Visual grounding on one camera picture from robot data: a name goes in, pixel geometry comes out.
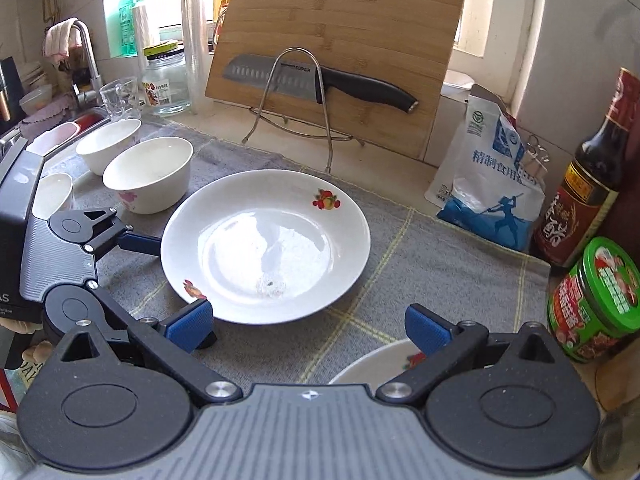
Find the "white bowl pink flowers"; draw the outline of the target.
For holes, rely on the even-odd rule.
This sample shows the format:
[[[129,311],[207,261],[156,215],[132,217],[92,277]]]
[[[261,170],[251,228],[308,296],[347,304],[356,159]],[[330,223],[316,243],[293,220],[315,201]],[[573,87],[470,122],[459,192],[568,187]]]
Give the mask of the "white bowl pink flowers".
[[[108,164],[103,184],[133,214],[157,214],[186,195],[193,155],[192,143],[178,136],[145,140]]]

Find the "large white fruit plate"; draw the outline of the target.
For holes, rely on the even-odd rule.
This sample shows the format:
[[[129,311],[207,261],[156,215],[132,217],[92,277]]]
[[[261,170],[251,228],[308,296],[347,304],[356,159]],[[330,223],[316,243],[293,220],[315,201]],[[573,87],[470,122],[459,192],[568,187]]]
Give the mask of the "large white fruit plate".
[[[160,263],[187,302],[218,320],[287,323],[343,297],[366,266],[370,228],[331,182],[283,169],[242,171],[206,184],[170,217]]]

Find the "small white bowl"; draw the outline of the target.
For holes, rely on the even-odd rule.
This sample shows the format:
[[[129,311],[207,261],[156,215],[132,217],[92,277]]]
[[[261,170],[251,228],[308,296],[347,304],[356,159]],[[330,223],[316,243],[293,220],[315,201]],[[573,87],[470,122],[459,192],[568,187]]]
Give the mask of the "small white bowl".
[[[59,172],[40,179],[32,214],[49,220],[56,212],[70,209],[73,203],[74,181],[69,174]]]

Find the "chrome kitchen faucet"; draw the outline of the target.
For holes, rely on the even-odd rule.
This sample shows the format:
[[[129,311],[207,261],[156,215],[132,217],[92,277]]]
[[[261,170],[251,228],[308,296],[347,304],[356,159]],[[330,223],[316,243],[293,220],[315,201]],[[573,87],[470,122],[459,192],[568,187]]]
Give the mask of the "chrome kitchen faucet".
[[[89,73],[88,84],[78,84],[78,82],[72,81],[70,88],[72,88],[73,98],[75,100],[78,110],[85,110],[89,107],[100,106],[102,99],[100,97],[100,89],[103,86],[102,75],[99,72],[98,63],[94,56],[92,40],[88,26],[77,18],[75,27],[79,30],[81,36],[82,46],[70,50],[70,56],[64,58],[60,62],[54,62],[48,58],[49,61],[56,65],[60,65],[63,62],[68,62],[74,56],[77,55],[77,51],[80,51],[81,58],[86,62],[87,70]]]

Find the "red white basin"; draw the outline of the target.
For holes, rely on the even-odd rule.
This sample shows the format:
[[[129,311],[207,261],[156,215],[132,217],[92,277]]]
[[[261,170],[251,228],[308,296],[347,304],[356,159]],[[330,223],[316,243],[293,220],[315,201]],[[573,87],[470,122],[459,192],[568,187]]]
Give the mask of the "red white basin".
[[[107,123],[108,118],[97,112],[80,115],[37,136],[26,148],[26,151],[47,157]]]

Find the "clear glass cup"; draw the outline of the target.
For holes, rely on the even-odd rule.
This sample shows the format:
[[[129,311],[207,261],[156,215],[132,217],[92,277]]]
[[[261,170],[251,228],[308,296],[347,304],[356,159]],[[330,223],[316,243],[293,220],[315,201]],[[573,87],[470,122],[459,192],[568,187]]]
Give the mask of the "clear glass cup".
[[[138,78],[136,76],[115,79],[100,89],[100,97],[111,122],[140,118]]]

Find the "green lid sauce jar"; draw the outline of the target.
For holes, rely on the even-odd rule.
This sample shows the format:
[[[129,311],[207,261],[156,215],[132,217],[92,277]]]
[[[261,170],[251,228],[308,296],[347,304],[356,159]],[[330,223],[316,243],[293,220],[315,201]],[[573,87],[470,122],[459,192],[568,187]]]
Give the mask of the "green lid sauce jar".
[[[612,240],[596,237],[548,301],[549,330],[573,360],[587,363],[639,330],[639,270]]]

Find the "blue white salt bag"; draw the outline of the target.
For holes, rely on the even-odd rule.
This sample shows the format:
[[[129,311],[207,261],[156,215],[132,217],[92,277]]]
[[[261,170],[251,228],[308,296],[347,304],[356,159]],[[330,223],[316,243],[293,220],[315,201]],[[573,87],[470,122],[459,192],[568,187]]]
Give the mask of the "blue white salt bag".
[[[544,202],[544,150],[523,141],[515,119],[479,86],[425,198],[437,217],[485,240],[522,252]]]

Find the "clear glass jar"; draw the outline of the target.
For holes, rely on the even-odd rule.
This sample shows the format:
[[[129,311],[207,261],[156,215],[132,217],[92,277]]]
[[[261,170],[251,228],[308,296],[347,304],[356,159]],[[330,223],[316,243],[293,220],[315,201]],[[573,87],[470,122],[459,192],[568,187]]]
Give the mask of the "clear glass jar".
[[[148,62],[142,75],[146,104],[156,116],[171,116],[191,107],[183,44],[163,41],[143,49]]]

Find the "dark soy sauce bottle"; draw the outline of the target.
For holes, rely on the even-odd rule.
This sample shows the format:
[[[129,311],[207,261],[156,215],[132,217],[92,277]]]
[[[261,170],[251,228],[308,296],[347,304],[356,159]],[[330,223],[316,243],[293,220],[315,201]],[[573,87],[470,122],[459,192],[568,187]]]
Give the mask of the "dark soy sauce bottle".
[[[555,268],[571,266],[614,205],[639,102],[639,78],[621,68],[599,130],[576,148],[533,236],[534,253]]]

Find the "pink cloth on faucet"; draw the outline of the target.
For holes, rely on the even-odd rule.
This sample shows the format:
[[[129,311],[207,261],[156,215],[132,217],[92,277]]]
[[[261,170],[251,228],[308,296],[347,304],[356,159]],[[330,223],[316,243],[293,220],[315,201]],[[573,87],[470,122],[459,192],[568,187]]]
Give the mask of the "pink cloth on faucet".
[[[43,41],[42,56],[60,62],[70,56],[70,50],[82,46],[79,30],[75,27],[77,18],[68,18],[53,25]]]

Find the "green dish soap bottle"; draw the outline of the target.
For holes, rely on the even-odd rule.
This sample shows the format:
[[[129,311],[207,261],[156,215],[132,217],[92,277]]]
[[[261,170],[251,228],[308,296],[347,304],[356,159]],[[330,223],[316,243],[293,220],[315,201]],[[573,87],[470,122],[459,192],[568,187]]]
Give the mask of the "green dish soap bottle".
[[[120,30],[120,55],[133,56],[137,54],[134,39],[134,6],[138,0],[119,0],[118,20]]]

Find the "stack of plastic cups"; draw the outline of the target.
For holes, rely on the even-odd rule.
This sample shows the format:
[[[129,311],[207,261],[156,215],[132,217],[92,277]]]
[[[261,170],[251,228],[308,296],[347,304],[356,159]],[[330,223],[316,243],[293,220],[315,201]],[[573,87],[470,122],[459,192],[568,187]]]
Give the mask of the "stack of plastic cups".
[[[208,35],[203,0],[180,0],[181,28],[191,107],[200,114],[205,107],[209,71]]]

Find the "plastic wrap roll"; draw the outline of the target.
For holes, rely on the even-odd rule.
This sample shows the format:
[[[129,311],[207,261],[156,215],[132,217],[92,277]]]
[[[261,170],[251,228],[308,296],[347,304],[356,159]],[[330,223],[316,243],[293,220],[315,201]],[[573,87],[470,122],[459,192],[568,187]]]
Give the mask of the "plastic wrap roll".
[[[134,42],[136,43],[137,51],[138,76],[141,77],[146,66],[148,66],[144,49],[160,43],[160,30],[148,6],[142,1],[137,2],[132,8],[132,17],[134,18]]]

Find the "bamboo cutting board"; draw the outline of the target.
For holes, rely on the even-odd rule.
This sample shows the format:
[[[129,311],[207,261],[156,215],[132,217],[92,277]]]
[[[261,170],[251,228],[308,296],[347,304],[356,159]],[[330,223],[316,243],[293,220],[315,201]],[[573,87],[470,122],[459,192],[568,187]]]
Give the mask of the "bamboo cutting board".
[[[209,99],[256,107],[329,125],[381,148],[424,155],[464,0],[230,0],[210,66]],[[294,96],[262,96],[224,79],[239,54],[282,55],[303,61],[303,49],[322,66],[378,78],[418,99],[409,114],[330,90],[328,105]]]

